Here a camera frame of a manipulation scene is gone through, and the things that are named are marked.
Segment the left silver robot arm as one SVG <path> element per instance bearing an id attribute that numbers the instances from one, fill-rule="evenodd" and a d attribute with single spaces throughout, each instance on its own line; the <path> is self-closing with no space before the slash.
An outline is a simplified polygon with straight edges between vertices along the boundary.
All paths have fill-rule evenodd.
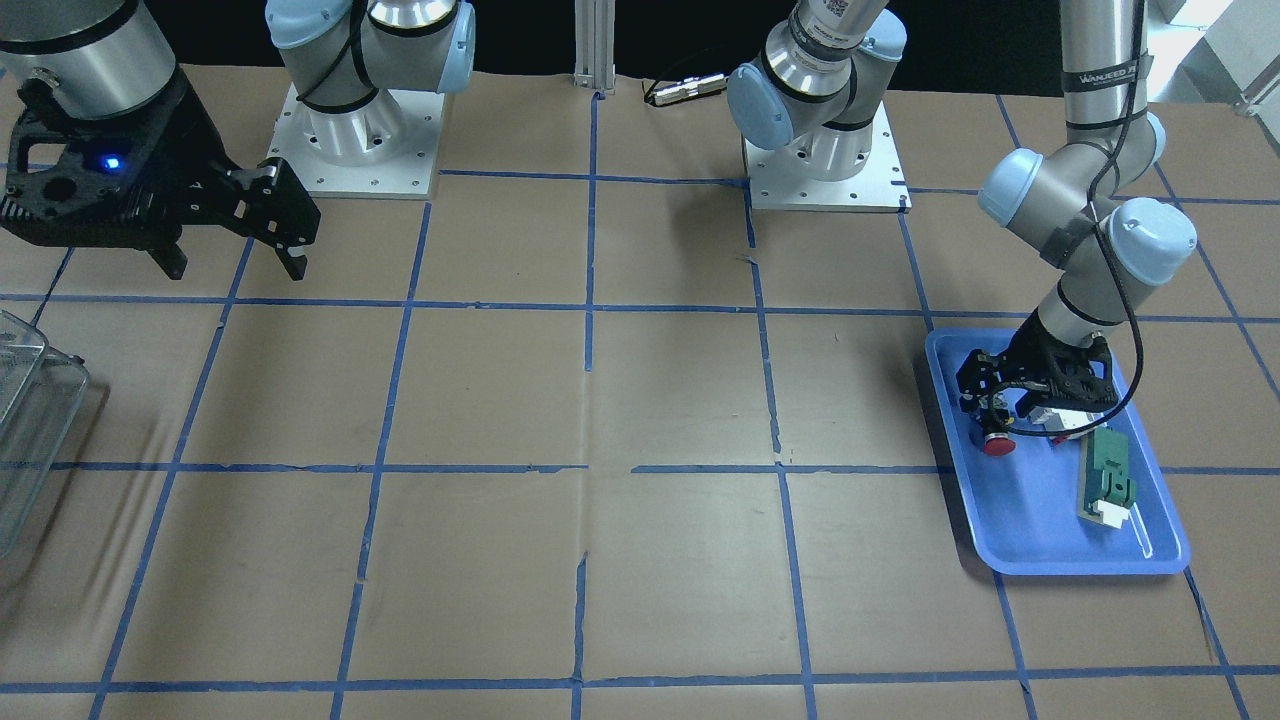
<path id="1" fill-rule="evenodd" d="M 1092 420 L 1037 437 L 1089 434 L 1129 404 L 1112 379 L 1107 338 L 1139 334 L 1137 309 L 1166 284 L 1197 246 L 1175 206 L 1114 195 L 1164 154 L 1167 135 L 1148 109 L 1143 1 L 1062 1 L 1060 73 L 1066 141 L 1044 156 L 1018 149 L 978 193 L 983 211 L 1061 270 L 1056 286 L 1000 354 L 972 351 L 957 372 L 959 407 L 978 445 L 1002 456 L 1019 418 L 1042 409 Z M 813 141 L 872 146 L 872 123 L 908 42 L 883 1 L 800 1 L 762 50 L 727 78 L 731 115 L 764 151 Z"/>

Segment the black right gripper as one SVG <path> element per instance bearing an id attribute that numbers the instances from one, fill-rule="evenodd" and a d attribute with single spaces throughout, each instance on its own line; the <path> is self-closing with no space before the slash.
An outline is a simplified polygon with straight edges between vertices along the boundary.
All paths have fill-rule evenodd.
<path id="1" fill-rule="evenodd" d="M 321 211 L 284 158 L 253 168 L 228 156 L 183 70 L 140 108 L 82 120 L 44 79 L 18 88 L 17 119 L 3 182 L 3 227 L 44 247 L 143 250 L 170 281 L 188 256 L 188 225 L 220 225 L 266 245 L 292 281 Z"/>

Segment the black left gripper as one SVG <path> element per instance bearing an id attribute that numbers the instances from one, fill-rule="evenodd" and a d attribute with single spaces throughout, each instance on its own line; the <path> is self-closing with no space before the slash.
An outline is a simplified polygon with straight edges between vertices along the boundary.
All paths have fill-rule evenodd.
<path id="1" fill-rule="evenodd" d="M 975 348 L 957 372 L 968 438 L 1001 436 L 1001 397 L 996 393 L 1006 389 L 1024 392 L 1015 411 L 1028 414 L 1014 420 L 1014 430 L 1062 433 L 1062 409 L 1102 413 L 1116 405 L 1111 370 L 1112 355 L 1101 334 L 1082 347 L 1057 340 L 1042 325 L 1021 325 L 1001 354 Z"/>

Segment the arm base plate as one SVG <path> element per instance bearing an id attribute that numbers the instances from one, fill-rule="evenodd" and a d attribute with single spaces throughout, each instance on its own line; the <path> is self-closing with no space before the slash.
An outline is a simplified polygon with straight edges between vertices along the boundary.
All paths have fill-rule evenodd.
<path id="1" fill-rule="evenodd" d="M 906 213 L 913 201 L 884 104 L 860 129 L 819 127 L 777 150 L 742 141 L 755 211 Z"/>
<path id="2" fill-rule="evenodd" d="M 315 199 L 429 200 L 449 99 L 381 90 L 364 108 L 329 114 L 291 86 L 268 154 L 285 159 Z"/>

